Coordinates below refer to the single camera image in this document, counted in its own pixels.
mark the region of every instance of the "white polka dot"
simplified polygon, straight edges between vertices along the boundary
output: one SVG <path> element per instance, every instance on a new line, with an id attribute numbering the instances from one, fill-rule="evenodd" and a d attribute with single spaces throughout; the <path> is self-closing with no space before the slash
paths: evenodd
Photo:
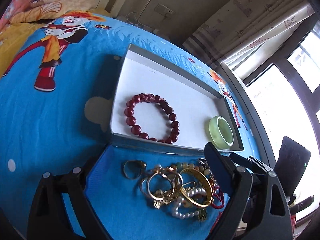
<path id="1" fill-rule="evenodd" d="M 16 163 L 14 162 L 13 159 L 10 159 L 10 160 L 8 161 L 8 169 L 9 169 L 9 171 L 11 171 L 11 172 L 14 172 L 14 171 L 16 170 Z"/>
<path id="2" fill-rule="evenodd" d="M 90 98 L 84 106 L 85 117 L 93 123 L 100 124 L 103 132 L 107 131 L 112 109 L 112 100 L 102 97 Z"/>

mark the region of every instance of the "blue bed sheet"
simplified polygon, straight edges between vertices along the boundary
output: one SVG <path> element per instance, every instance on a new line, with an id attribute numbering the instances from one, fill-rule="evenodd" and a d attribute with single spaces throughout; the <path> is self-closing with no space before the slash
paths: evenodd
<path id="1" fill-rule="evenodd" d="M 50 26 L 35 31 L 21 48 L 21 57 L 16 58 L 7 75 L 0 79 L 0 207 L 24 235 L 41 175 L 46 171 L 54 175 L 69 172 L 103 150 L 108 120 L 101 113 L 110 110 L 119 62 L 130 43 L 169 60 L 220 91 L 217 83 L 208 75 L 209 67 L 189 53 L 132 25 L 107 17 L 103 20 L 101 17 L 100 21 L 91 19 L 75 27 L 73 31 L 82 33 L 82 36 L 78 35 L 78 39 L 74 37 L 73 42 L 68 43 L 63 43 L 61 38 L 60 50 L 55 53 L 48 52 L 47 47 L 49 42 L 56 44 L 55 39 L 46 40 L 45 31 Z M 55 28 L 66 30 L 62 25 L 63 18 L 51 23 Z M 44 55 L 61 62 L 54 67 L 49 65 L 50 69 L 46 72 L 48 65 Z M 54 90 L 39 90 L 39 87 L 47 85 L 37 80 L 40 75 L 54 80 Z M 100 109 L 100 112 L 92 114 L 92 110 L 96 109 Z M 253 155 L 259 159 L 249 124 L 240 107 L 238 110 L 248 128 L 246 130 L 243 125 L 239 128 L 245 149 L 241 155 Z M 163 228 L 158 227 L 158 222 L 146 224 L 146 217 L 151 221 L 161 211 L 146 206 L 145 199 L 134 191 L 132 181 L 120 175 L 119 165 L 126 159 L 143 159 L 149 166 L 191 159 L 119 148 L 115 152 L 105 178 L 110 185 L 102 188 L 101 195 L 91 196 L 93 207 L 115 240 L 163 239 Z M 108 194 L 108 197 L 101 197 L 104 194 Z M 72 217 L 67 197 L 66 205 Z M 217 214 L 217 211 L 212 211 L 210 217 L 214 218 Z M 161 221 L 168 219 L 170 223 L 183 227 L 178 229 L 172 226 L 176 233 L 184 230 L 184 235 L 186 232 L 193 237 L 197 235 L 199 222 L 177 221 L 165 212 L 160 216 Z M 116 228 L 120 221 L 125 221 L 124 230 Z M 203 228 L 198 231 L 197 239 L 205 238 L 211 227 L 208 224 Z"/>

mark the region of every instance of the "red shoe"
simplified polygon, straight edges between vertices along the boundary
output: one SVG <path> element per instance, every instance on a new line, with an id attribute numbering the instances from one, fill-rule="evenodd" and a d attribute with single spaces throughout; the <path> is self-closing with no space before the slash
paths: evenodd
<path id="1" fill-rule="evenodd" d="M 56 88 L 56 83 L 53 80 L 54 70 L 55 67 L 42 68 L 36 78 L 35 89 L 43 92 L 53 91 Z"/>

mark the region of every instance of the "cartoon boy print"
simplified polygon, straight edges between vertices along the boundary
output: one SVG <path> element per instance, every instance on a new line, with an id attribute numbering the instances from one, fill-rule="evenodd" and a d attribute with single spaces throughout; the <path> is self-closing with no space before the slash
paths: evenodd
<path id="1" fill-rule="evenodd" d="M 227 90 L 226 88 L 226 82 L 217 75 L 217 73 L 215 73 L 215 71 L 213 71 L 212 69 L 210 69 L 210 73 L 208 72 L 208 74 L 213 78 L 213 80 L 218 84 L 218 87 L 221 91 L 221 93 L 229 100 L 229 102 L 231 103 L 232 105 L 232 108 L 233 108 L 233 112 L 235 114 L 235 118 L 236 118 L 236 123 L 237 123 L 237 126 L 238 128 L 240 128 L 240 124 L 239 124 L 239 121 L 238 121 L 238 117 L 237 117 L 237 114 L 239 115 L 241 121 L 243 122 L 244 124 L 244 127 L 246 130 L 248 130 L 247 126 L 245 125 L 244 121 L 243 121 L 243 118 L 241 116 L 241 114 L 239 113 L 239 110 L 238 110 L 238 106 L 236 105 L 233 97 L 231 96 L 231 93 Z"/>
<path id="2" fill-rule="evenodd" d="M 84 11 L 71 11 L 62 17 L 61 24 L 57 25 L 50 22 L 42 27 L 45 37 L 19 52 L 3 76 L 7 75 L 12 66 L 27 52 L 38 47 L 44 47 L 44 55 L 34 88 L 43 92 L 53 91 L 56 88 L 54 72 L 56 66 L 62 63 L 61 54 L 63 51 L 70 44 L 80 42 L 88 34 L 88 29 L 84 26 L 86 22 L 105 21 L 102 17 Z"/>

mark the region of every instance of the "orange hair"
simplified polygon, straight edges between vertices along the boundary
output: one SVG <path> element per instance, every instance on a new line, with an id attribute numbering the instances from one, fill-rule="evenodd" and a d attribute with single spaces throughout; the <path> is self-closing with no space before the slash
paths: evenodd
<path id="1" fill-rule="evenodd" d="M 210 69 L 209 71 L 210 71 L 210 76 L 213 78 L 214 81 L 216 82 L 220 81 L 224 84 L 226 83 L 221 77 L 218 76 L 218 74 L 215 71 L 213 71 L 212 69 Z"/>
<path id="2" fill-rule="evenodd" d="M 61 17 L 66 17 L 66 16 L 86 18 L 88 20 L 93 20 L 93 21 L 98 21 L 98 22 L 104 22 L 106 20 L 105 18 L 94 15 L 91 12 L 85 12 L 85 11 L 70 11 L 70 12 L 65 13 Z"/>

